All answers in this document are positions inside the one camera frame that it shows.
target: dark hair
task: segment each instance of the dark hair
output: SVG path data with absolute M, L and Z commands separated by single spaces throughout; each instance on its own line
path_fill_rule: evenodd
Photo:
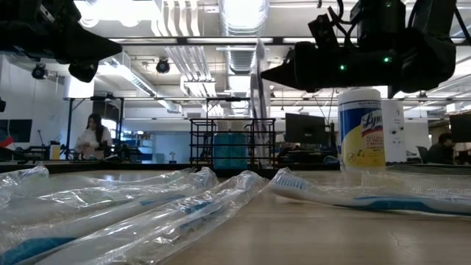
M 102 124 L 102 117 L 97 114 L 97 113 L 92 113 L 89 115 L 88 120 L 87 120 L 87 129 L 89 128 L 90 124 L 90 119 L 93 119 L 96 124 L 96 130 L 95 130 L 95 137 L 96 141 L 101 143 L 102 142 L 102 136 L 103 136 L 103 130 L 104 126 Z
M 446 142 L 447 140 L 451 140 L 451 133 L 446 132 L 446 133 L 442 133 L 442 134 L 439 136 L 439 143 L 443 144 L 443 143 Z

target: woman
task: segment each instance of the woman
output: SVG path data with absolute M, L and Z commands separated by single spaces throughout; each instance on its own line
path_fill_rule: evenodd
M 111 146 L 113 140 L 108 128 L 102 125 L 102 117 L 99 114 L 91 114 L 88 117 L 87 129 L 78 137 L 75 144 L 75 151 L 83 154 L 85 159 L 94 156 L 97 159 L 103 159 L 103 151 L 98 151 L 99 143 Z

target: blue toothbrush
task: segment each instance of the blue toothbrush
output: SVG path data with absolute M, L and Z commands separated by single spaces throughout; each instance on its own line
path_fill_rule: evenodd
M 291 199 L 318 202 L 346 208 L 367 211 L 422 211 L 427 213 L 471 216 L 471 200 L 411 197 L 405 196 L 369 196 L 341 197 L 316 187 L 301 177 L 277 176 L 270 184 L 273 193 Z

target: lysol disinfecting wipes container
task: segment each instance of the lysol disinfecting wipes container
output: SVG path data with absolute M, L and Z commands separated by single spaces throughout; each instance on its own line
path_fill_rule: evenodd
M 341 162 L 345 169 L 384 167 L 381 93 L 360 88 L 339 96 Z

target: blue container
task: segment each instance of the blue container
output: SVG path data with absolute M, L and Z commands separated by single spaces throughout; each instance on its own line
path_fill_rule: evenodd
M 221 146 L 230 143 L 230 134 L 220 132 L 214 135 L 213 144 L 213 157 L 218 158 L 213 160 L 215 169 L 230 169 L 230 147 Z
M 231 144 L 247 144 L 248 138 L 243 133 L 230 133 Z M 231 146 L 230 157 L 232 158 L 245 158 L 245 159 L 232 159 L 230 160 L 231 169 L 246 169 L 247 160 L 249 159 L 247 146 Z

